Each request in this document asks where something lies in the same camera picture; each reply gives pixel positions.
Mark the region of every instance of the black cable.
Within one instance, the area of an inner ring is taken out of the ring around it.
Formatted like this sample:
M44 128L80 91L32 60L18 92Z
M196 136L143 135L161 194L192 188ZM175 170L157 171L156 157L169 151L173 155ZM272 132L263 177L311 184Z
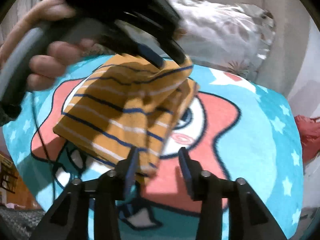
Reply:
M38 125L38 121L37 121L37 114L36 114L36 104L35 104L35 95L33 92L31 92L31 103L32 103L32 116L33 116L33 122L35 123L36 126L36 132L39 135L39 138L41 140L41 144L45 153L45 157L47 158L48 164L49 164L49 169L50 169L50 173L51 173L51 177L52 177L52 188L53 188L53 193L52 193L52 203L55 201L55 196L56 196L56 187L55 187L55 179L54 179L54 173L53 173L53 163L50 160L49 154L48 154L48 150L47 147L43 141L42 135L40 133L40 129L39 129L39 125Z

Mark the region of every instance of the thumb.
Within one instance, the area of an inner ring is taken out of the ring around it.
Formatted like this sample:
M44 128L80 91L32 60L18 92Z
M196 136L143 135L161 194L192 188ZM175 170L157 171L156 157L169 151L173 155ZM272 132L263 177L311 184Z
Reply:
M0 48L0 68L7 61L14 48L23 36L39 21L57 21L71 18L76 11L68 6L65 0L42 0L37 3L28 13L18 21Z

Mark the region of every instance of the yellow striped fabric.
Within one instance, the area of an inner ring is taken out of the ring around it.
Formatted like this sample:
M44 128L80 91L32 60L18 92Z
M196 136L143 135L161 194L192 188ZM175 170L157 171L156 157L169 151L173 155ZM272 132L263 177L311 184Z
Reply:
M188 79L192 67L189 58L180 66L165 61L159 70L143 58L115 55L77 90L53 131L110 166L136 146L137 180L145 183L198 91Z

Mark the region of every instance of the pink cheek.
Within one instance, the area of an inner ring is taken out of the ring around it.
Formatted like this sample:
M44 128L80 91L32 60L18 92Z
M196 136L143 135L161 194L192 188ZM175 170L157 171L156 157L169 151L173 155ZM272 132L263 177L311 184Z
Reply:
M182 133L172 133L170 136L177 144L191 145L194 143L194 139L188 135Z

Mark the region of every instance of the human hand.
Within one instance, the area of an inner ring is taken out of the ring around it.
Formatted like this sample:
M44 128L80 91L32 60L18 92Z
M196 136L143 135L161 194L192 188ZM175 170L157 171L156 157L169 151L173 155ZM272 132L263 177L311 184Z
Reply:
M0 68L21 41L23 36L39 21L57 21L71 18L75 10L64 0L42 0L37 3L12 29L0 48ZM92 47L94 42L83 39L79 44L55 41L47 49L47 55L32 57L29 67L32 74L28 76L29 90L45 90L50 88L57 77L62 76L68 65L79 61L84 51Z

